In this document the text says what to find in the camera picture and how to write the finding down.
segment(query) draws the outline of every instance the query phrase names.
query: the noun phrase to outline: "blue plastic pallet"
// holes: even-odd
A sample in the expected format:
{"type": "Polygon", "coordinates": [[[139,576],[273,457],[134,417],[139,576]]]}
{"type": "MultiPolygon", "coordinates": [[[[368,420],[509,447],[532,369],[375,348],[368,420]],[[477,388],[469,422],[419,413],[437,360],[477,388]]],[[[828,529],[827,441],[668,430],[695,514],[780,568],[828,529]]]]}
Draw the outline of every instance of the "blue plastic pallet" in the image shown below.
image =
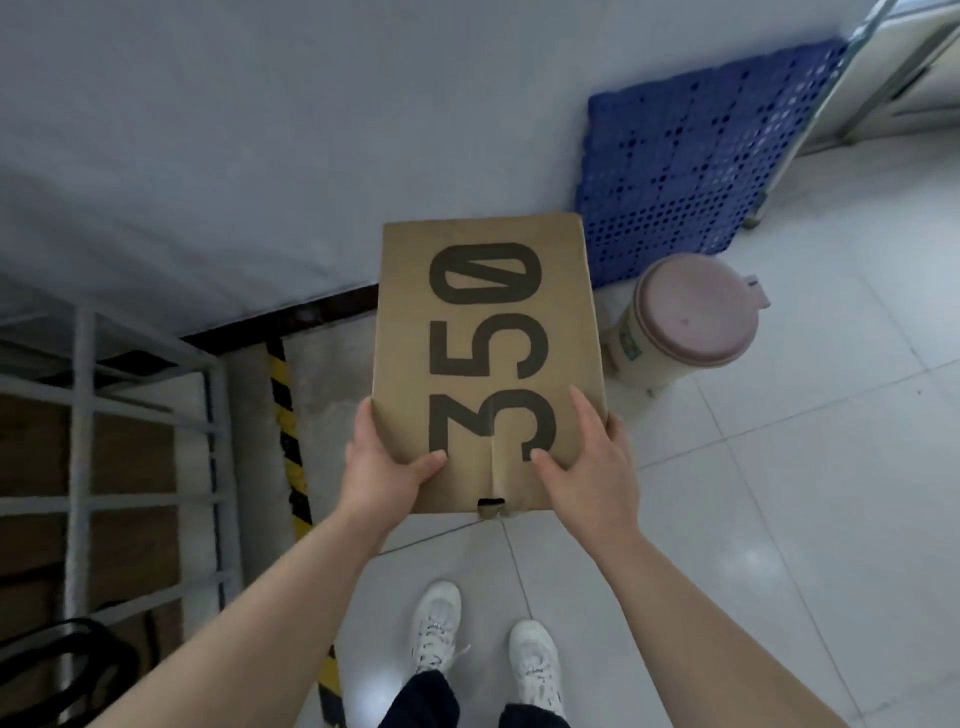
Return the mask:
{"type": "Polygon", "coordinates": [[[593,287],[727,250],[847,43],[835,38],[590,97],[576,209],[593,287]]]}

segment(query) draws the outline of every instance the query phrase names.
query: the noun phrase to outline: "printed number 350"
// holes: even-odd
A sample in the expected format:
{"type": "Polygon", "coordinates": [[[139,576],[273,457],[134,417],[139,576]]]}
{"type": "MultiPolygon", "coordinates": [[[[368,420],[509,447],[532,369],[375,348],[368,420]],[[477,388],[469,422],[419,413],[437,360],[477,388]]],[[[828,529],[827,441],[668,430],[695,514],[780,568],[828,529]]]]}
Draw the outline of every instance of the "printed number 350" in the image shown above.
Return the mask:
{"type": "MultiPolygon", "coordinates": [[[[437,253],[430,263],[430,288],[439,299],[455,305],[474,303],[517,303],[533,296],[540,288],[540,259],[520,243],[480,243],[453,245],[437,253]],[[504,270],[481,260],[516,260],[523,272],[504,270]],[[476,288],[455,288],[447,273],[495,283],[476,288]]],[[[536,374],[546,361],[549,342],[546,331],[536,319],[523,313],[498,313],[484,319],[473,333],[470,358],[447,355],[446,321],[430,322],[430,374],[447,376],[490,376],[490,341],[498,331],[515,328],[530,339],[530,353],[516,364],[516,378],[536,374]]],[[[502,409],[527,409],[537,418],[537,432],[520,446],[524,460],[534,448],[550,449],[557,435],[557,420],[550,402],[529,389],[503,389],[494,392],[473,412],[448,395],[430,395],[430,449],[448,447],[447,421],[453,420],[480,437],[493,435],[493,422],[502,409]]]]}

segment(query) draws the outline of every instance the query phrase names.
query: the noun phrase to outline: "white wall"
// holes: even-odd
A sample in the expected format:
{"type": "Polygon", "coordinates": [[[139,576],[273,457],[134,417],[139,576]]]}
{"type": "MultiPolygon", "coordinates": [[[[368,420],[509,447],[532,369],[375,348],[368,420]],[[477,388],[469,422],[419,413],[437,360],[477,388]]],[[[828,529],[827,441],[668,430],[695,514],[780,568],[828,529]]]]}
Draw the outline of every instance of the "white wall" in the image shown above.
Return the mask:
{"type": "Polygon", "coordinates": [[[871,0],[0,4],[0,259],[178,333],[376,280],[390,220],[568,208],[592,92],[871,0]]]}

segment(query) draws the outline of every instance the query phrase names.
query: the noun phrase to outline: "dark baseboard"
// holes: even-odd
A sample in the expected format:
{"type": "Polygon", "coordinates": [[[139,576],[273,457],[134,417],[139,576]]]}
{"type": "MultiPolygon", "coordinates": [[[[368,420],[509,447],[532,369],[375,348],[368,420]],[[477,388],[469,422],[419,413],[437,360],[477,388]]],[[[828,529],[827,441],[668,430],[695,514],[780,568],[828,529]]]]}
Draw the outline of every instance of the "dark baseboard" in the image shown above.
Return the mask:
{"type": "MultiPolygon", "coordinates": [[[[291,336],[324,324],[333,324],[375,311],[378,289],[379,286],[374,283],[332,296],[324,296],[315,301],[297,303],[281,308],[279,311],[251,316],[243,321],[192,333],[184,336],[183,341],[218,356],[236,352],[255,344],[262,344],[268,339],[291,336]]],[[[174,366],[166,359],[140,350],[112,356],[100,363],[135,376],[152,376],[174,366]]],[[[49,376],[43,381],[59,387],[69,387],[73,383],[73,372],[62,372],[49,376]]],[[[106,387],[119,381],[121,380],[114,376],[98,372],[94,377],[94,386],[106,387]]]]}

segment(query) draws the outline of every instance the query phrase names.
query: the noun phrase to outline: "label on bucket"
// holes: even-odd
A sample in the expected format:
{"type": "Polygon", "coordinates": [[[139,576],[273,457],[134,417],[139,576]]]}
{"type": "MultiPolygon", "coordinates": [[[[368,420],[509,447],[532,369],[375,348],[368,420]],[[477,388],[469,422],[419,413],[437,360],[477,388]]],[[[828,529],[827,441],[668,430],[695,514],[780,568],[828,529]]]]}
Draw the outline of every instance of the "label on bucket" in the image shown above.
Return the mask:
{"type": "Polygon", "coordinates": [[[623,323],[620,325],[620,348],[623,350],[624,355],[634,361],[639,358],[643,353],[640,350],[640,347],[636,345],[634,341],[634,336],[630,333],[630,320],[624,316],[623,323]]]}

